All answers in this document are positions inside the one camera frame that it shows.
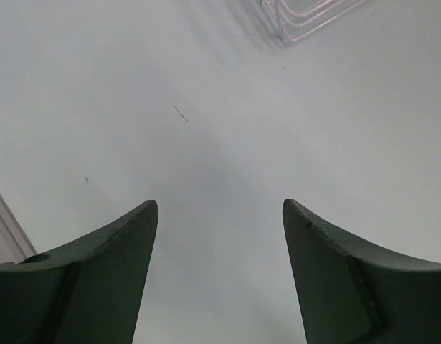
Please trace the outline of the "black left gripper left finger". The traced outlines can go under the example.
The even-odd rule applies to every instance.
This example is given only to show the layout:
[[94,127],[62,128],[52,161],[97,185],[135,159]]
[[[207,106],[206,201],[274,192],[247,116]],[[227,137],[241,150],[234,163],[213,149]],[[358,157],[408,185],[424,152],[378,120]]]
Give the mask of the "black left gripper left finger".
[[145,201],[20,263],[0,264],[0,343],[131,343],[158,224]]

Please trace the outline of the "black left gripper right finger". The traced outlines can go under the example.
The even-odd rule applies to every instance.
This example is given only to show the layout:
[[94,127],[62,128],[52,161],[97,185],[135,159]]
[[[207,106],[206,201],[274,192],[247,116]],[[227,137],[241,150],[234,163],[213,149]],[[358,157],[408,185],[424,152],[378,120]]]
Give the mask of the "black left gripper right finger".
[[283,225],[308,343],[441,343],[441,263],[380,247],[292,199]]

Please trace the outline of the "clear wire dish rack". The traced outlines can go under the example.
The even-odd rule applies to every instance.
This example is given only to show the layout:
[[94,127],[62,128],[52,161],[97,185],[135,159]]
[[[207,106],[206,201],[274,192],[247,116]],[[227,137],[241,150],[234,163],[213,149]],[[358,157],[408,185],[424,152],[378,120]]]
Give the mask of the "clear wire dish rack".
[[365,0],[258,1],[271,19],[276,37],[286,43],[305,39],[364,3]]

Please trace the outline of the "aluminium frame rail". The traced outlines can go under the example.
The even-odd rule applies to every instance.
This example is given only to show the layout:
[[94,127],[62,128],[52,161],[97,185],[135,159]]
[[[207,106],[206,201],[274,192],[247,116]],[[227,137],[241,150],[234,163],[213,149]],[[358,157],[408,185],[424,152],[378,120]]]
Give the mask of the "aluminium frame rail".
[[36,249],[0,194],[0,263],[22,262]]

